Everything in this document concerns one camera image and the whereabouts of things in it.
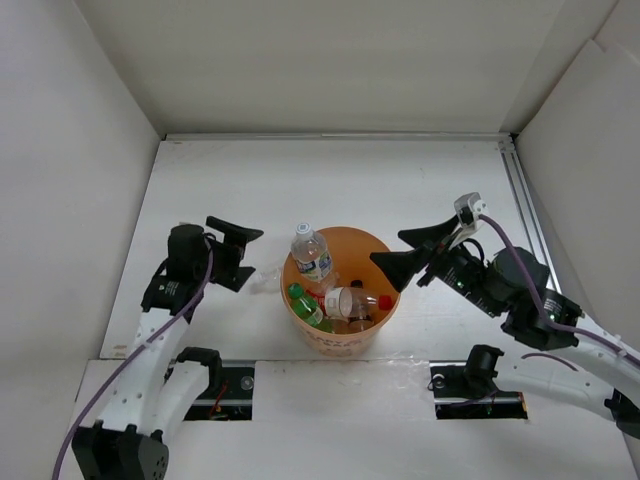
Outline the clear crushed unlabelled bottle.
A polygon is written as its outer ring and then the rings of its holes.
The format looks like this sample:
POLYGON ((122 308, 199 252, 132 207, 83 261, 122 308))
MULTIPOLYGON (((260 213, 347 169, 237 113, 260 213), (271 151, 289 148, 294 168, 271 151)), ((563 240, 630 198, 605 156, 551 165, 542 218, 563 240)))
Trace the clear crushed unlabelled bottle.
POLYGON ((256 271, 251 277, 253 294, 272 294, 280 290, 281 267, 268 267, 256 271))

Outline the green plastic soda bottle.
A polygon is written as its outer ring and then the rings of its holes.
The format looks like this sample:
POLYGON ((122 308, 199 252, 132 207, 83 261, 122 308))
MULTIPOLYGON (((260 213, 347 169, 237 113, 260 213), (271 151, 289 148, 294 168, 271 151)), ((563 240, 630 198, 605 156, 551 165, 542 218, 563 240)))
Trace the green plastic soda bottle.
POLYGON ((298 283, 291 283, 286 289, 289 305, 295 315, 307 325, 333 333, 331 322, 325 317, 317 301, 298 283))

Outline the clear bottle red label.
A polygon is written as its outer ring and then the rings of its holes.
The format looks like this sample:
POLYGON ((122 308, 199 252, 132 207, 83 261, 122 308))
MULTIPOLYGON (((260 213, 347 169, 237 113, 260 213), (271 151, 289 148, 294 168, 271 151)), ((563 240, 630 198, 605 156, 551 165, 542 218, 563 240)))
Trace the clear bottle red label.
POLYGON ((309 292, 321 310, 330 318, 339 320, 360 319, 378 311, 390 311, 394 299, 389 295, 374 295, 356 287, 338 287, 324 295, 309 292))

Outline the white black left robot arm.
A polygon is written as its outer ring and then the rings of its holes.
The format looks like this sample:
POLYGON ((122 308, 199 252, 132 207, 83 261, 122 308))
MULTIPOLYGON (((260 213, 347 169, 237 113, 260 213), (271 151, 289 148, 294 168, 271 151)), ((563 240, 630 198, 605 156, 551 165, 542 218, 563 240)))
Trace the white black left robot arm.
POLYGON ((254 273, 242 263, 262 231, 210 216, 171 229, 167 256, 141 301, 131 351, 75 420, 64 447, 86 479, 162 479, 169 442, 195 400, 222 388, 216 350, 178 348, 208 285, 238 292, 254 273))

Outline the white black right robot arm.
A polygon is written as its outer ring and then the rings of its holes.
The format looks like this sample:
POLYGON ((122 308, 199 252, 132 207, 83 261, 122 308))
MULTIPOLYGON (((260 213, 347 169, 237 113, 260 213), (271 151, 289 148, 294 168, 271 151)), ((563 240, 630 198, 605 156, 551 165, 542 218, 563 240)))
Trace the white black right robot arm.
POLYGON ((639 433, 639 354, 579 305, 550 290, 550 271, 528 251, 506 245, 492 260, 474 239, 482 213, 461 210, 446 222, 402 230, 403 252, 349 227, 298 225, 280 273, 282 298, 303 333, 319 342, 377 332, 411 283, 440 281, 492 318, 532 357, 558 361, 538 373, 484 344, 459 367, 436 366, 432 383, 451 414, 515 390, 591 411, 622 432, 639 433))

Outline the clear bottle blue yellow label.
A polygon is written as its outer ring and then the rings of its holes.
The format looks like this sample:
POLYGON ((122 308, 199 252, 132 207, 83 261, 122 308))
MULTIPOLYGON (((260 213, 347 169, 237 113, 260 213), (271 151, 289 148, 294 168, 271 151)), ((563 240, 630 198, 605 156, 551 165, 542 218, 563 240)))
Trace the clear bottle blue yellow label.
POLYGON ((291 255, 299 273, 313 283, 323 282, 333 270, 333 260, 325 237, 309 223, 296 226, 291 255))

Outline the clear bottle black cap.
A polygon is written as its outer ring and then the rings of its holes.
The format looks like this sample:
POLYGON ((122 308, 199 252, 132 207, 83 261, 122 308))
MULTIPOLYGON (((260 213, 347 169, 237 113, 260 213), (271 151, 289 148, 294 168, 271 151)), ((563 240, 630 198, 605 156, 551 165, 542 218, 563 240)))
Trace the clear bottle black cap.
POLYGON ((353 316, 349 318, 349 331, 357 333, 371 328, 374 325, 372 314, 376 311, 377 304, 378 300, 373 293, 356 293, 352 300, 353 316))

